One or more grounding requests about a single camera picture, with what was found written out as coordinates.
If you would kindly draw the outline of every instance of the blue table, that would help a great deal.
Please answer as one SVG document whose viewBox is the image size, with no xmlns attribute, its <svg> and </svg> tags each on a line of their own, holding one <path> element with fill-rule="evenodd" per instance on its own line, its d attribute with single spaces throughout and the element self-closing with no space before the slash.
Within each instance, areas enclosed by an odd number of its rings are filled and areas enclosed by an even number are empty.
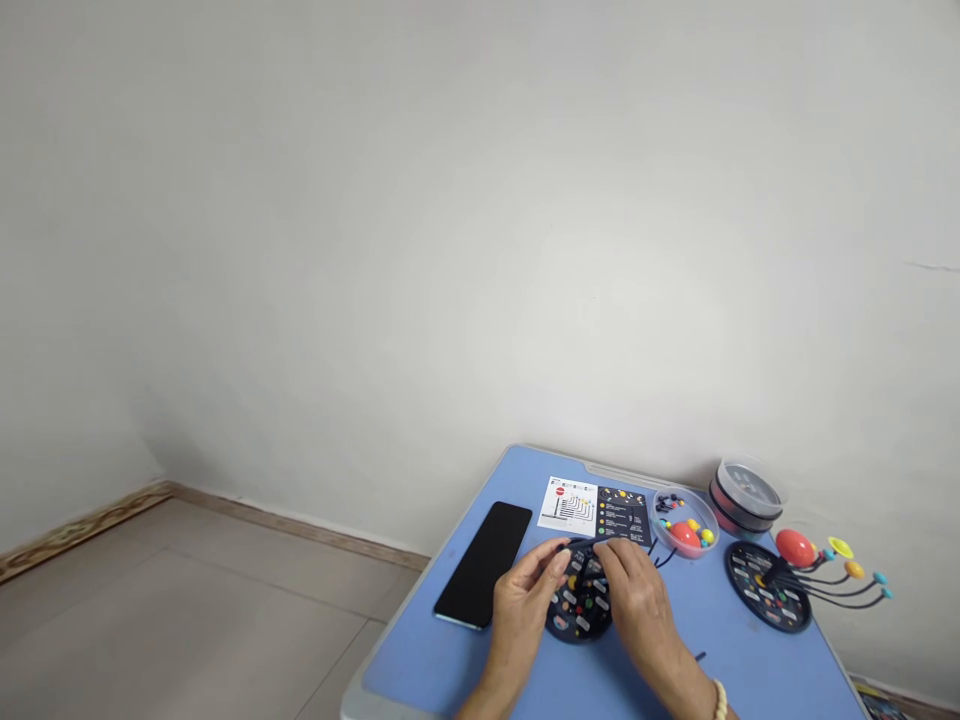
<svg viewBox="0 0 960 720">
<path fill-rule="evenodd" d="M 530 508 L 520 555 L 550 537 L 537 515 L 551 476 L 643 492 L 651 506 L 665 483 L 635 473 L 525 446 L 511 446 L 443 549 L 424 571 L 357 671 L 342 707 L 348 720 L 433 718 L 456 713 L 476 685 L 490 632 L 476 632 L 433 616 L 433 605 L 474 534 L 497 500 Z M 723 567 L 733 539 L 692 561 L 675 556 L 663 569 L 677 628 L 701 663 L 727 688 L 732 705 L 750 718 L 831 718 L 865 715 L 846 673 L 814 621 L 800 635 L 760 622 L 734 595 Z M 773 548 L 770 538 L 765 543 Z M 653 557 L 664 557 L 658 544 Z M 597 642 L 573 646 L 544 633 L 516 718 L 654 718 L 666 711 L 630 664 L 616 630 Z"/>
</svg>

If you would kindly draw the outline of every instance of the baseboard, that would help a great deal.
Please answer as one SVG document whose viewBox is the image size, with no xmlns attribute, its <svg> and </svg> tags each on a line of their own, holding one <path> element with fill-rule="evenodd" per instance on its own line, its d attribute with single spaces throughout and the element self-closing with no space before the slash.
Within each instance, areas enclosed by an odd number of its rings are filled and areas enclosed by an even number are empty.
<svg viewBox="0 0 960 720">
<path fill-rule="evenodd" d="M 948 712 L 953 713 L 954 715 L 960 714 L 960 705 L 954 705 L 946 700 L 921 695 L 919 693 L 915 693 L 913 690 L 905 690 L 904 688 L 899 688 L 896 685 L 880 682 L 879 680 L 874 680 L 873 678 L 868 678 L 858 673 L 849 673 L 849 675 L 853 682 L 860 683 L 861 685 L 869 685 L 870 687 L 885 692 L 896 699 L 907 700 L 910 703 L 939 712 Z"/>
<path fill-rule="evenodd" d="M 0 584 L 129 520 L 171 497 L 170 484 L 154 483 L 0 555 Z"/>
<path fill-rule="evenodd" d="M 315 540 L 325 545 L 332 545 L 359 555 L 384 560 L 418 572 L 423 571 L 430 562 L 430 558 L 425 555 L 392 547 L 384 542 L 357 537 L 355 534 L 344 532 L 341 528 L 324 527 L 320 521 L 313 518 L 304 519 L 303 515 L 293 517 L 292 513 L 268 510 L 262 506 L 257 507 L 246 499 L 244 499 L 244 502 L 230 500 L 177 482 L 169 482 L 168 485 L 173 497 L 179 500 L 229 515 L 238 520 L 262 525 L 271 530 L 279 530 L 290 535 Z"/>
</svg>

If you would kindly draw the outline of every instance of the round plastic container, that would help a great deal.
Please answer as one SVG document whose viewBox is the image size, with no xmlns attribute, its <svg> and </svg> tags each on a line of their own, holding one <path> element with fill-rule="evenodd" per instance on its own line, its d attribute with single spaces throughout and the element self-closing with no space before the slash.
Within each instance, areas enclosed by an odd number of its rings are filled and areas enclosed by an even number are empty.
<svg viewBox="0 0 960 720">
<path fill-rule="evenodd" d="M 776 475 L 749 455 L 720 461 L 707 497 L 725 531 L 745 540 L 758 540 L 783 514 L 785 493 L 774 488 Z"/>
<path fill-rule="evenodd" d="M 671 507 L 668 512 L 662 512 L 657 509 L 660 498 L 664 498 L 667 500 L 667 504 L 671 505 L 675 502 L 673 500 L 674 495 L 677 496 L 677 507 Z M 701 500 L 692 490 L 678 487 L 660 490 L 653 498 L 653 502 L 650 504 L 650 510 L 653 513 L 653 531 L 657 534 L 657 538 L 667 547 L 671 549 L 676 548 L 678 555 L 691 560 L 698 560 L 717 546 L 717 540 L 720 535 L 720 525 L 717 522 L 717 516 L 713 514 L 710 506 Z M 707 529 L 713 533 L 713 542 L 709 543 L 707 547 L 688 545 L 668 530 L 661 520 L 665 520 L 671 525 L 687 523 L 688 520 L 694 520 L 700 526 L 700 531 L 696 533 L 697 536 L 699 537 L 702 531 Z"/>
</svg>

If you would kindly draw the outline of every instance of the smartphone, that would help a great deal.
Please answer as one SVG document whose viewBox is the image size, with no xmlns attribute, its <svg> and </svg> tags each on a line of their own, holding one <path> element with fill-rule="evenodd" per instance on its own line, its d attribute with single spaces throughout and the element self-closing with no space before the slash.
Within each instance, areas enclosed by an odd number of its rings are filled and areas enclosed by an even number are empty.
<svg viewBox="0 0 960 720">
<path fill-rule="evenodd" d="M 513 567 L 533 512 L 495 502 L 433 606 L 441 620 L 483 630 L 493 617 L 493 586 Z"/>
</svg>

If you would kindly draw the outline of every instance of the tiled floor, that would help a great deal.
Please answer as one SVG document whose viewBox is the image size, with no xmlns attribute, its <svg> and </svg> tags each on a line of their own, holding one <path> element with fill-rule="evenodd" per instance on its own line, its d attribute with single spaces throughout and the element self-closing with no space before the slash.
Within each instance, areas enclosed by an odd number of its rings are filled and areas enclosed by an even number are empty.
<svg viewBox="0 0 960 720">
<path fill-rule="evenodd" d="M 0 717 L 338 718 L 417 576 L 167 501 L 0 586 Z"/>
</svg>

